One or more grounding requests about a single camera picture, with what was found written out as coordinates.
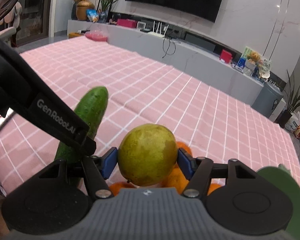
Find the grey pedal trash bin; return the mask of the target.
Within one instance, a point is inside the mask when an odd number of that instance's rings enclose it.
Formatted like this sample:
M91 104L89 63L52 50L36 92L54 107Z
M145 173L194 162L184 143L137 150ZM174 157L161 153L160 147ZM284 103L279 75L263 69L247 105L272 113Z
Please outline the grey pedal trash bin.
M266 118L269 118L282 98L283 94L279 87L266 82L251 107Z

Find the grey tv console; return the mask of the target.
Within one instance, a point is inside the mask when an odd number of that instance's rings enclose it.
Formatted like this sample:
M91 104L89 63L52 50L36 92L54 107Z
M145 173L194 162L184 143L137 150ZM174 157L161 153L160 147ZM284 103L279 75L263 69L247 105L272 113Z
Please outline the grey tv console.
M219 57L175 39L159 38L138 29L117 25L68 20L67 33L97 30L108 36L108 43L171 65L226 94L252 105L263 85L238 72Z

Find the green cucumber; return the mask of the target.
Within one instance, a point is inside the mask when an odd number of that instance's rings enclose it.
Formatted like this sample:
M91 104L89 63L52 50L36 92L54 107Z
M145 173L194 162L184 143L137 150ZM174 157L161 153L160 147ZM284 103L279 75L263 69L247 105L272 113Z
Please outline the green cucumber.
M98 86L89 90L77 104L74 112L89 125L87 137L94 140L97 130L103 119L108 105L109 93L106 87ZM65 143L59 142L55 160L63 159L68 162L76 162L83 155L81 151L74 150L66 146Z

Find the floor potted plant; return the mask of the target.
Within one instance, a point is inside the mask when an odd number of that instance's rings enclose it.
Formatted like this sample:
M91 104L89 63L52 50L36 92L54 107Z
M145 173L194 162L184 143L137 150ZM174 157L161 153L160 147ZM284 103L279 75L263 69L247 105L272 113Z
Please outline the floor potted plant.
M287 72L287 75L288 75L288 83L287 83L288 91L284 90L287 97L287 103L276 119L276 123L279 124L281 128L285 127L286 123L292 117L292 113L298 107L300 107L300 85L298 86L298 88L296 88L295 76L293 73L289 75L289 72Z

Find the red box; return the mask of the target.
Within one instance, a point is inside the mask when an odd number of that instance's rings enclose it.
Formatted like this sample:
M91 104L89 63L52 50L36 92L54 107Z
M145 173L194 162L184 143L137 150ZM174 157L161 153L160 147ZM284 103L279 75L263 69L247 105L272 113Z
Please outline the red box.
M219 56L219 59L222 62L229 64L232 61L232 54L229 51L223 49Z

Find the white wifi router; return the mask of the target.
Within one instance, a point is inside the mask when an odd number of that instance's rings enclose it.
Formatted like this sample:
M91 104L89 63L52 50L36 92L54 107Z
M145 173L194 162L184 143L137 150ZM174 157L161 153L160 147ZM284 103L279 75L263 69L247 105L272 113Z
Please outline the white wifi router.
M168 25L164 25L162 22L157 22L154 21L153 22L153 27L151 29L150 32L148 32L149 35L153 35L159 38L163 38L166 36L167 30L169 28L169 24Z

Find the pink checkered tablecloth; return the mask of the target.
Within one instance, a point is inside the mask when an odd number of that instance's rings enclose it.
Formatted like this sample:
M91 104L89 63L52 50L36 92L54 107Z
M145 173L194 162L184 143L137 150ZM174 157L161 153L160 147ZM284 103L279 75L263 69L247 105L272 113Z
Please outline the pink checkered tablecloth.
M161 124L195 157L217 163L236 158L253 170L284 165L300 186L300 163L289 133L249 105L172 66L84 36L21 56L71 108L91 88L107 88L97 155L119 146L136 126Z

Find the teddy bear toy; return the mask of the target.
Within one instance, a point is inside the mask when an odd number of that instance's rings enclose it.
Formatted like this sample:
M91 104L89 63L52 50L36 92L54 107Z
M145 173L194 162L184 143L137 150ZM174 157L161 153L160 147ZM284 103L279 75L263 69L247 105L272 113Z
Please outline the teddy bear toy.
M261 59L261 55L258 52L252 50L247 55L247 59L245 61L243 73L248 75L248 76L252 76L255 68L257 67L257 63L260 59Z

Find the potted green plant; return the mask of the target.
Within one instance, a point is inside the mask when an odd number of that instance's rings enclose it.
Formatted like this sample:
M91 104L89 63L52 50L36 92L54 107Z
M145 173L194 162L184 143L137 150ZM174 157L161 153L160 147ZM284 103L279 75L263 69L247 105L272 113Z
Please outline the potted green plant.
M99 0L98 7L101 7L101 12L98 12L98 23L106 23L111 6L117 1L118 0Z

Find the orange tangerine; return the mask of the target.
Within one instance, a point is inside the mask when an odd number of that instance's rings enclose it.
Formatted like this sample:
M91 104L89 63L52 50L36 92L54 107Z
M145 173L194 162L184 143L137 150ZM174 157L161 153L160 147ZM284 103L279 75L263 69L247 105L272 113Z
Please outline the orange tangerine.
M185 143L181 141L177 141L176 143L178 148L183 148L189 155L192 156L192 151L189 148L189 146L187 146ZM163 181L159 183L159 187L175 187L177 192L179 194L182 194L182 192L184 191L188 183L189 181L183 175L178 164L175 164L173 171L169 174L168 177L166 177ZM208 195L211 194L213 191L215 191L220 187L222 186L217 183L211 183L207 194ZM124 188L136 189L136 186L133 185L132 183L128 183L124 181L113 183L109 186L109 189L114 196L117 196L119 194L119 191Z

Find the yellow-green pear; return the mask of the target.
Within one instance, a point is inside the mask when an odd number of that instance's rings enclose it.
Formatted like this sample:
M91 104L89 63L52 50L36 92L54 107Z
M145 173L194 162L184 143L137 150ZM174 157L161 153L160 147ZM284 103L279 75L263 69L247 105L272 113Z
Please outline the yellow-green pear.
M117 153L121 175L146 187L160 183L175 167L178 148L173 133L162 125L143 124L123 138Z

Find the green fruit bowl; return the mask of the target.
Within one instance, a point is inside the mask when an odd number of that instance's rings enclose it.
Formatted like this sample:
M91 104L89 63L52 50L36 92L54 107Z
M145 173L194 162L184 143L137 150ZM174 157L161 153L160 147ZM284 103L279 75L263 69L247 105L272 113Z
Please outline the green fruit bowl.
M300 186L283 164L278 167L267 166L259 169L257 174L284 192L293 205L293 214L286 231L294 238L300 239Z

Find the golden vase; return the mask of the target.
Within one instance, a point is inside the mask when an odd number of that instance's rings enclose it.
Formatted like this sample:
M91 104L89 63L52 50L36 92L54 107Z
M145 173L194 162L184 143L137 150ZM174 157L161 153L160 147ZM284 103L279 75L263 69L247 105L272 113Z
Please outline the golden vase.
M93 9L94 5L93 3L89 1L80 1L76 5L76 17L80 21L86 21L88 19L87 17L87 10Z

